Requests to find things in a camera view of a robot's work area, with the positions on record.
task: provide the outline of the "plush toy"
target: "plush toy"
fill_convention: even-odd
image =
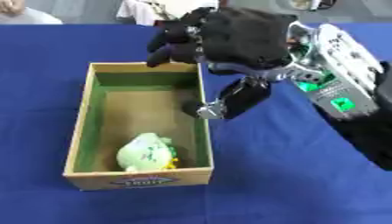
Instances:
[[[175,169],[178,159],[171,144],[170,138],[143,133],[118,151],[117,162],[126,172]]]

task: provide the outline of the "table surface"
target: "table surface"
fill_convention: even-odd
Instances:
[[[382,60],[392,24],[341,24]],[[144,61],[154,28],[0,26],[0,222],[387,224],[392,173],[368,162],[286,82],[211,122],[210,185],[80,192],[61,173],[88,62]],[[213,99],[237,77],[205,69]]]

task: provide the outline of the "white object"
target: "white object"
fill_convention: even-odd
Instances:
[[[155,2],[164,5],[165,11],[175,18],[181,18],[187,12],[194,11],[200,7],[213,7],[217,9],[219,6],[218,0],[155,0]]]
[[[172,161],[172,152],[155,133],[143,133],[123,146],[117,162],[126,172],[164,170]]]
[[[157,20],[181,18],[199,7],[218,8],[218,0],[123,0],[117,18],[134,18],[138,25],[154,25]]]
[[[154,25],[162,19],[149,4],[137,0],[122,1],[116,17],[134,18],[138,25]]]
[[[62,25],[58,18],[43,11],[26,8],[20,15],[15,17],[0,13],[2,25]]]

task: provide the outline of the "wooden box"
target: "wooden box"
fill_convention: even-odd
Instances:
[[[208,121],[180,109],[195,97],[205,100],[195,65],[92,63],[64,176],[82,190],[207,184],[214,168]],[[131,173],[118,166],[118,150],[144,132],[172,139],[178,169]]]

